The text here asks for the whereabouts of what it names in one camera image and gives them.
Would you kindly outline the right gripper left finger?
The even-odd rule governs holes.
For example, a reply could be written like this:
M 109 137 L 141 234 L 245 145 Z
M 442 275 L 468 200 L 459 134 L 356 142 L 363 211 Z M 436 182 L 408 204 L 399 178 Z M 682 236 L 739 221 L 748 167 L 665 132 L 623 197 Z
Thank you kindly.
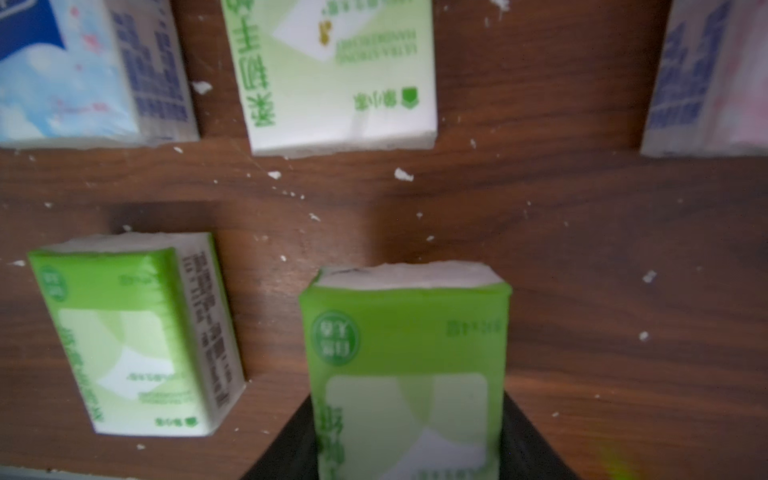
M 317 480 L 318 446 L 308 396 L 241 480 Z

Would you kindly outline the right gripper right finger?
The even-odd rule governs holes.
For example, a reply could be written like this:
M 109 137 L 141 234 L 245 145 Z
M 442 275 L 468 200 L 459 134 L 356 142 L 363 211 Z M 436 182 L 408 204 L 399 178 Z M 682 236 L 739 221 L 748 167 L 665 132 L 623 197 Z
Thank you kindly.
M 508 393 L 500 435 L 501 480 L 580 480 Z

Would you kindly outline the narrow green tissue pack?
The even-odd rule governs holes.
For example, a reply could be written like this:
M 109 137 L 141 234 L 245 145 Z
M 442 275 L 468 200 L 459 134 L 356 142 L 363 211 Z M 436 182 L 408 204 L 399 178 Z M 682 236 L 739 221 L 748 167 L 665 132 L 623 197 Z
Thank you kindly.
M 511 286 L 468 261 L 325 267 L 300 294 L 323 479 L 496 479 Z

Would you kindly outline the pink tissue pack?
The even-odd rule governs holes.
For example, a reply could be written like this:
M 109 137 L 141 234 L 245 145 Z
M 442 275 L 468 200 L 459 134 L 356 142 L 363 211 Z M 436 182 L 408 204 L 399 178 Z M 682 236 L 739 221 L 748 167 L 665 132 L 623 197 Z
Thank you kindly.
M 199 138 L 170 2 L 2 2 L 2 147 Z

